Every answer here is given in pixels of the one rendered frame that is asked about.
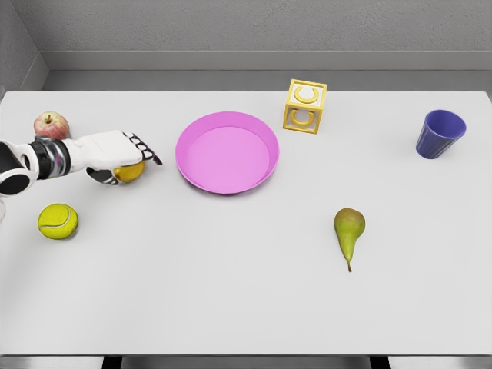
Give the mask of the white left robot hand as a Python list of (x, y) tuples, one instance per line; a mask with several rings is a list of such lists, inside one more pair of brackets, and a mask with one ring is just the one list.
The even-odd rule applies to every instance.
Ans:
[(162, 160), (138, 136), (123, 131), (84, 136), (75, 140), (71, 148), (71, 171), (84, 169), (102, 184), (123, 183), (115, 178), (113, 170), (140, 161), (162, 164)]

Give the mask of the yellow lemon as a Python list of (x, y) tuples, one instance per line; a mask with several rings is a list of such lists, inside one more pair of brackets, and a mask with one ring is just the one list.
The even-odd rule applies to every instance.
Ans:
[(130, 183), (141, 176), (145, 170), (145, 162), (140, 161), (134, 165), (116, 167), (113, 170), (115, 178), (123, 183)]

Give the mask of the pink plate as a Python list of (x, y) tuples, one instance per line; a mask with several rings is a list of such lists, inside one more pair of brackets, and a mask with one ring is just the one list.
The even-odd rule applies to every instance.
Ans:
[(238, 194), (270, 177), (280, 157), (272, 129), (255, 116), (220, 111), (205, 115), (181, 133), (175, 162), (192, 185), (215, 194)]

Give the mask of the red apple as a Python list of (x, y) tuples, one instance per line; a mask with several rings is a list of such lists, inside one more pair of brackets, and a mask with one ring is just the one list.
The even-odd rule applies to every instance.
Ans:
[(33, 124), (35, 134), (54, 139), (70, 138), (70, 127), (67, 119), (56, 111), (41, 113)]

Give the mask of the yellow tennis ball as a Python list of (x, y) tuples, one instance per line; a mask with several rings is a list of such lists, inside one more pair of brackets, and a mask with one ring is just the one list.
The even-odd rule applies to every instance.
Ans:
[(74, 235), (77, 229), (78, 213), (67, 204), (50, 204), (38, 216), (38, 230), (46, 238), (64, 240)]

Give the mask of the yellow letter block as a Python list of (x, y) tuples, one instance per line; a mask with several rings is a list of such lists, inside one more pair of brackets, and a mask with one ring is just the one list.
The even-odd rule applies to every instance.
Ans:
[(316, 135), (324, 111), (327, 85), (291, 79), (283, 128)]

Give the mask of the green pear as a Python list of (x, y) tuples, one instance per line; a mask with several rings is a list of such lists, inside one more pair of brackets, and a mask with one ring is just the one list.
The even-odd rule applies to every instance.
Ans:
[(365, 227), (364, 215), (353, 208), (342, 208), (334, 217), (334, 230), (349, 272), (352, 272), (351, 260), (356, 242), (364, 233)]

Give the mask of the purple cup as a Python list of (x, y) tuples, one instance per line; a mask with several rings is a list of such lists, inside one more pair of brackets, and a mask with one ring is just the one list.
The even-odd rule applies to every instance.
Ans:
[(467, 125), (457, 114), (448, 110), (430, 111), (417, 140), (416, 151), (426, 159), (441, 156), (466, 133)]

